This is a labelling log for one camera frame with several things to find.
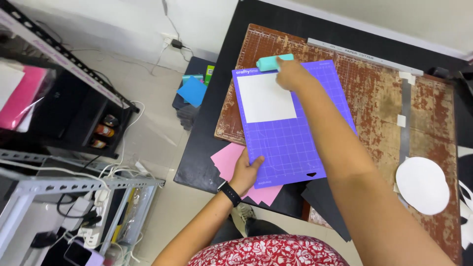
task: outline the purple cutting mat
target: purple cutting mat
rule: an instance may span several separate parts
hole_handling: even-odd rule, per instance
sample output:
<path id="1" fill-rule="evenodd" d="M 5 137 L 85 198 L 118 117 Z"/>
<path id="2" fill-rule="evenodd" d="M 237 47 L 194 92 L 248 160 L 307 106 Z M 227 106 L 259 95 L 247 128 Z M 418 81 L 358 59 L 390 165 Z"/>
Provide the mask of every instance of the purple cutting mat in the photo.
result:
<path id="1" fill-rule="evenodd" d="M 356 133 L 355 124 L 333 61 L 302 63 L 302 66 L 319 80 L 330 99 Z M 327 177 L 315 149 L 307 118 L 294 92 L 291 92 L 291 96 L 297 118 L 257 123 L 246 122 L 238 77 L 275 72 L 260 72 L 257 68 L 232 71 L 250 162 L 253 162 L 258 156 L 265 157 L 263 165 L 258 170 L 255 188 Z M 307 174 L 310 173 L 316 173 L 316 175 L 308 176 Z"/>

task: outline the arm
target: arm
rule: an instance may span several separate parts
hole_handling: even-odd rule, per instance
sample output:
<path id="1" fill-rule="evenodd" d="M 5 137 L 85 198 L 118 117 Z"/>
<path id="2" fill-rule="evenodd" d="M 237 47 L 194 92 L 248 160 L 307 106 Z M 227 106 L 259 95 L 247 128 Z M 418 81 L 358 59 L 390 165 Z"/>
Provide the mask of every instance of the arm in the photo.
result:
<path id="1" fill-rule="evenodd" d="M 318 80 L 278 58 L 304 109 L 330 189 L 364 266 L 454 265 L 397 199 Z"/>
<path id="2" fill-rule="evenodd" d="M 230 186 L 240 197 L 246 195 L 256 181 L 258 168 L 264 157 L 257 158 L 250 165 L 248 151 L 243 150 L 236 162 Z M 161 251 L 152 266 L 184 266 L 200 250 L 210 244 L 224 220 L 230 214 L 233 204 L 223 193 L 218 192 L 205 207 L 182 229 Z"/>

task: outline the brayer roller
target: brayer roller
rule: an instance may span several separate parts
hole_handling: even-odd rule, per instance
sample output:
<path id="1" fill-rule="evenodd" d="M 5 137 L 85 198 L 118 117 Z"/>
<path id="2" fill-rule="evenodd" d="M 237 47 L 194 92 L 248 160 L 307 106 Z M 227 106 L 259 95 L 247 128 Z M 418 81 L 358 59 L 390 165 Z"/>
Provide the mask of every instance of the brayer roller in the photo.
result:
<path id="1" fill-rule="evenodd" d="M 283 54 L 283 55 L 268 56 L 268 57 L 260 58 L 260 60 L 256 62 L 256 66 L 261 72 L 276 70 L 279 68 L 278 63 L 276 62 L 277 56 L 279 56 L 279 58 L 281 58 L 282 60 L 294 60 L 294 55 L 291 53 Z"/>

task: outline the crafty time logo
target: crafty time logo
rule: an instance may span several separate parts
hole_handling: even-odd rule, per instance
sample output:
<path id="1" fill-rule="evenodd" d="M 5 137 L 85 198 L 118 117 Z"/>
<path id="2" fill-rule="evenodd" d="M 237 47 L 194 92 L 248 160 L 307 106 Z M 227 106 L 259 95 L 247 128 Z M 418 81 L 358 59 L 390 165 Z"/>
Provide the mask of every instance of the crafty time logo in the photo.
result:
<path id="1" fill-rule="evenodd" d="M 248 69 L 243 69 L 243 70 L 237 71 L 237 72 L 235 72 L 235 73 L 236 73 L 236 74 L 249 74 L 249 73 L 257 73 L 257 72 L 259 72 L 259 70 L 257 70 L 257 69 L 250 69 L 250 70 L 248 70 Z"/>

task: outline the hand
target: hand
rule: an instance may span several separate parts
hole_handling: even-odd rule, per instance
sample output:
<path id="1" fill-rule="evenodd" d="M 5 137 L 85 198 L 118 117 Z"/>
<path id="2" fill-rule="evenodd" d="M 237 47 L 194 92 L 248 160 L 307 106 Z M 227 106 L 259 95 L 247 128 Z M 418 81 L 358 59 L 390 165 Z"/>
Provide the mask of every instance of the hand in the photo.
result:
<path id="1" fill-rule="evenodd" d="M 245 148 L 236 161 L 235 172 L 233 173 L 230 186 L 240 197 L 246 195 L 248 190 L 254 185 L 256 181 L 256 173 L 258 168 L 264 162 L 264 157 L 260 156 L 254 160 L 250 165 L 250 158 L 248 157 L 248 150 Z"/>
<path id="2" fill-rule="evenodd" d="M 304 84 L 317 81 L 298 60 L 282 60 L 276 57 L 280 71 L 276 77 L 276 82 L 283 89 L 298 92 L 300 88 L 305 88 Z"/>

